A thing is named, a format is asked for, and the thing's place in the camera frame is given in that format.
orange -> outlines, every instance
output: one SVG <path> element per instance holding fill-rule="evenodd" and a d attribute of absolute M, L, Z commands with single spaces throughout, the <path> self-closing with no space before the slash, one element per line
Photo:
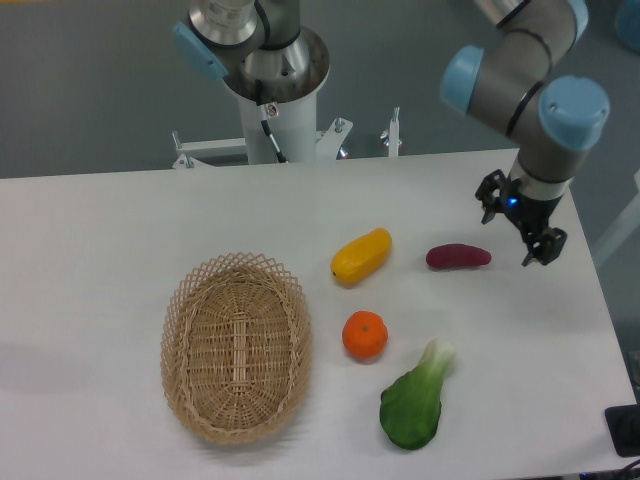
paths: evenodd
<path fill-rule="evenodd" d="M 342 343 L 358 360 L 366 360 L 380 354 L 388 338 L 389 333 L 382 317 L 373 312 L 354 313 L 342 329 Z"/>

robotic arm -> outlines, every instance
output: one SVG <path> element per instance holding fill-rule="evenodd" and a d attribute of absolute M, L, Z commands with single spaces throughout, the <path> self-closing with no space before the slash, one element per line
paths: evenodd
<path fill-rule="evenodd" d="M 458 52 L 440 93 L 463 115 L 520 145 L 509 174 L 497 170 L 485 177 L 476 198 L 483 223 L 502 213 L 520 231 L 528 250 L 523 265 L 547 265 L 567 238 L 549 226 L 549 218 L 598 141 L 610 109 L 606 93 L 591 80 L 544 83 L 584 32 L 587 7 L 584 0 L 475 1 L 504 37 L 491 52 L 474 46 Z M 294 161 L 315 158 L 314 92 L 327 77 L 329 58 L 320 38 L 300 26 L 299 0 L 191 0 L 174 37 L 196 70 L 224 79 L 239 98 L 250 163 L 274 151 L 285 160 L 275 137 Z M 313 102 L 311 113 L 299 108 L 271 127 L 269 110 L 260 108 L 271 102 L 277 112 L 276 103 L 295 106 L 305 97 Z M 257 108 L 250 111 L 247 102 Z"/>
<path fill-rule="evenodd" d="M 238 100 L 249 163 L 314 161 L 329 55 L 300 25 L 299 0 L 190 0 L 173 35 L 191 66 Z"/>
<path fill-rule="evenodd" d="M 476 192 L 488 223 L 504 214 L 527 246 L 523 265 L 543 265 L 562 251 L 567 234 L 549 217 L 600 138 L 609 100 L 586 78 L 544 77 L 580 38 L 584 0 L 476 0 L 504 33 L 492 52 L 467 46 L 449 64 L 441 96 L 520 145 L 505 176 L 497 170 Z"/>

purple sweet potato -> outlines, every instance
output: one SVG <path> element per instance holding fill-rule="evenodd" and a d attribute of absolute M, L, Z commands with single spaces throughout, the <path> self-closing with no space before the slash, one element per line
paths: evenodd
<path fill-rule="evenodd" d="M 427 253 L 427 265 L 437 270 L 461 267 L 480 267 L 491 261 L 486 250 L 462 243 L 440 245 Z"/>

yellow mango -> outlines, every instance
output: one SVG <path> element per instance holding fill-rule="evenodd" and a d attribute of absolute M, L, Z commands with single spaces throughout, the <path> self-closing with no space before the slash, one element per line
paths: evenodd
<path fill-rule="evenodd" d="M 391 234 L 376 228 L 342 247 L 333 257 L 331 273 L 340 283 L 355 285 L 380 268 L 390 252 Z"/>

blue joint cap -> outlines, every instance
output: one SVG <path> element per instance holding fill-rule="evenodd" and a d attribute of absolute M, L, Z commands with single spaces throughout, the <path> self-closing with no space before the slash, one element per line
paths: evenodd
<path fill-rule="evenodd" d="M 582 34 L 587 28 L 589 23 L 589 10 L 584 0 L 567 0 L 571 8 L 573 8 L 573 14 L 576 16 L 576 42 L 580 39 Z"/>
<path fill-rule="evenodd" d="M 218 57 L 184 23 L 173 27 L 173 40 L 182 56 L 199 74 L 212 81 L 222 80 L 229 74 Z"/>
<path fill-rule="evenodd" d="M 600 85 L 571 76 L 551 82 L 538 103 L 545 132 L 560 146 L 575 152 L 597 143 L 610 110 L 609 97 Z"/>
<path fill-rule="evenodd" d="M 463 115 L 469 111 L 484 50 L 467 45 L 453 57 L 440 83 L 440 97 Z"/>

